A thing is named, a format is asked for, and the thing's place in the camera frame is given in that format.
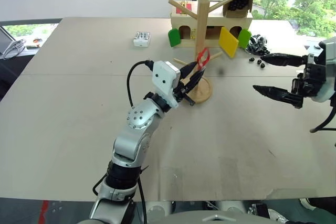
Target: yellow block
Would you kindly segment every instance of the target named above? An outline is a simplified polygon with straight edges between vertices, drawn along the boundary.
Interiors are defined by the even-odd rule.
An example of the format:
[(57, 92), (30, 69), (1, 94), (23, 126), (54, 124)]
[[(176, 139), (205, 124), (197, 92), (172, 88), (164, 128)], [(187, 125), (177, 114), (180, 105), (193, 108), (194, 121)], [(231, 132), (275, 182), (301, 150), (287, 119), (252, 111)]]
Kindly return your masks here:
[(224, 26), (220, 31), (218, 43), (219, 46), (230, 56), (230, 58), (234, 58), (239, 41)]

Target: white battery holder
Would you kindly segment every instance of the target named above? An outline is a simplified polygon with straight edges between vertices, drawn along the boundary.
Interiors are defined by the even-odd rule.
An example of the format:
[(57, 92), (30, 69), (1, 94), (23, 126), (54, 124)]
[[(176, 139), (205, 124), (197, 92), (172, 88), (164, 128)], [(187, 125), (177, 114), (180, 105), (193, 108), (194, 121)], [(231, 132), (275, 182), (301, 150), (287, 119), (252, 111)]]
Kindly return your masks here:
[(149, 42), (151, 42), (151, 33), (149, 31), (137, 31), (133, 42), (136, 47), (148, 47)]

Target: floor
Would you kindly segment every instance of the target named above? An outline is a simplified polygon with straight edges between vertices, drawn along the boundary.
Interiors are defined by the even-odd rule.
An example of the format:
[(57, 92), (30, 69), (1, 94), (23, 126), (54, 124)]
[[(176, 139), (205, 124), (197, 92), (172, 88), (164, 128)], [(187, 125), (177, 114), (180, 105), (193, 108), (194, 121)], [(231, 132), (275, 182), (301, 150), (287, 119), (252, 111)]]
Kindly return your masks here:
[[(272, 208), (287, 219), (292, 221), (315, 222), (317, 224), (335, 224), (336, 216), (329, 212), (316, 209), (314, 211), (303, 208), (298, 199), (286, 200), (264, 200), (269, 208)], [(72, 201), (49, 201), (45, 210), (45, 221), (41, 219), (41, 208), (46, 202), (42, 200), (24, 200), (0, 198), (0, 223), (1, 224), (76, 224), (87, 219), (92, 202), (72, 202)], [(200, 201), (177, 202), (176, 211), (202, 210)], [(141, 214), (141, 204), (138, 204), (138, 211)], [(141, 223), (137, 212), (133, 224)]]

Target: wooden tree stand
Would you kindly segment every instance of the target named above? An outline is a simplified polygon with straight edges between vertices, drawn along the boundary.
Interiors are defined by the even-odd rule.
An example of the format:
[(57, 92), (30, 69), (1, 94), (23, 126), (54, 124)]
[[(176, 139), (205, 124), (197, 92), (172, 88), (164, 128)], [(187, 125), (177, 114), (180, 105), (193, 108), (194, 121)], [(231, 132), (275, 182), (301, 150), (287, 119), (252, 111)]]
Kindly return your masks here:
[[(232, 0), (223, 0), (218, 2), (217, 4), (210, 7), (210, 0), (198, 0), (198, 7), (197, 7), (197, 14), (193, 13), (192, 11), (188, 10), (184, 6), (180, 5), (178, 2), (174, 0), (169, 0), (168, 2), (175, 6), (176, 8), (180, 9), (184, 13), (188, 14), (192, 18), (197, 20), (197, 31), (196, 31), (196, 43), (195, 43), (195, 54), (194, 59), (197, 61), (198, 54), (203, 51), (205, 48), (205, 35), (206, 35), (206, 27), (207, 27), (207, 20), (209, 12), (212, 12), (213, 10), (229, 3)], [(217, 58), (219, 55), (221, 55), (222, 52), (219, 52), (212, 57), (210, 57), (210, 60), (213, 60)], [(181, 63), (185, 65), (185, 62), (182, 62), (180, 60), (174, 59), (176, 62)], [(200, 82), (198, 83), (197, 87), (193, 91), (189, 93), (189, 96), (191, 99), (193, 99), (196, 103), (201, 103), (209, 99), (209, 97), (212, 95), (212, 84), (208, 79), (203, 77)]]

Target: green block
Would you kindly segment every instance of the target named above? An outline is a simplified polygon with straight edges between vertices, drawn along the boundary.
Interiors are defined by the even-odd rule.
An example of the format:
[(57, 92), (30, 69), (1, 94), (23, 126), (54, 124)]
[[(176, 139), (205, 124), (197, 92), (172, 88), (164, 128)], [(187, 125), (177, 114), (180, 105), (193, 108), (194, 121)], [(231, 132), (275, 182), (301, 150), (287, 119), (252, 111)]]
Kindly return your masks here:
[(244, 49), (247, 48), (250, 38), (251, 38), (251, 32), (249, 30), (246, 29), (241, 30), (238, 36), (239, 46)]
[(180, 35), (180, 32), (176, 28), (171, 29), (168, 32), (168, 38), (169, 38), (169, 43), (171, 47), (175, 47), (181, 43), (181, 35)]

